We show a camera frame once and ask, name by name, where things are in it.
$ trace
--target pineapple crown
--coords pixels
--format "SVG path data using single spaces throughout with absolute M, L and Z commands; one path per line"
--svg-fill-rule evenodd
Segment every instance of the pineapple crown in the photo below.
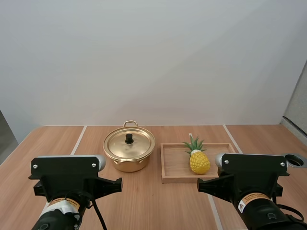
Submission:
M 198 142 L 198 137 L 196 137 L 196 139 L 194 140 L 192 136 L 190 136 L 191 138 L 191 143 L 187 143 L 187 142 L 184 142 L 186 144 L 186 147 L 188 147 L 191 151 L 187 152 L 188 154 L 191 154 L 191 152 L 193 150 L 200 150 L 200 151 L 205 151 L 205 149 L 201 149 L 202 148 L 202 143 L 204 140 L 201 140 L 200 142 Z

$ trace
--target pot lid knob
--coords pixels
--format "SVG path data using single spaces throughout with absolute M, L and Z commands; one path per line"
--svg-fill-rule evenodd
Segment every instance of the pot lid knob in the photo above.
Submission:
M 125 142 L 126 142 L 126 144 L 132 144 L 134 142 L 134 140 L 132 139 L 132 134 L 131 133 L 126 134 Z

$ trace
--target wooden tray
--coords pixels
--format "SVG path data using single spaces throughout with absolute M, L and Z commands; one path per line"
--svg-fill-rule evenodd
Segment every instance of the wooden tray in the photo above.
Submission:
M 211 163 L 205 175 L 197 175 L 190 168 L 189 149 L 183 143 L 161 144 L 162 183 L 196 183 L 197 178 L 210 180 L 217 178 L 215 156 L 219 153 L 236 153 L 230 143 L 204 143 L 204 152 Z

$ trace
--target white wall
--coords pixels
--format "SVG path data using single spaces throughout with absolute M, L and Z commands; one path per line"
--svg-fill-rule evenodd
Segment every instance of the white wall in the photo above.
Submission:
M 277 124 L 305 0 L 2 0 L 0 110 L 42 125 Z

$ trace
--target pot handle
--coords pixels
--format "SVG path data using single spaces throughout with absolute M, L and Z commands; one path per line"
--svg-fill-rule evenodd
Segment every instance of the pot handle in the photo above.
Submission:
M 114 161 L 115 164 L 122 164 L 124 162 L 134 162 L 134 163 L 138 163 L 137 159 L 120 159 L 119 161 Z
M 138 126 L 138 123 L 136 123 L 136 121 L 125 121 L 124 127 L 126 127 L 127 123 L 134 123 L 136 127 Z

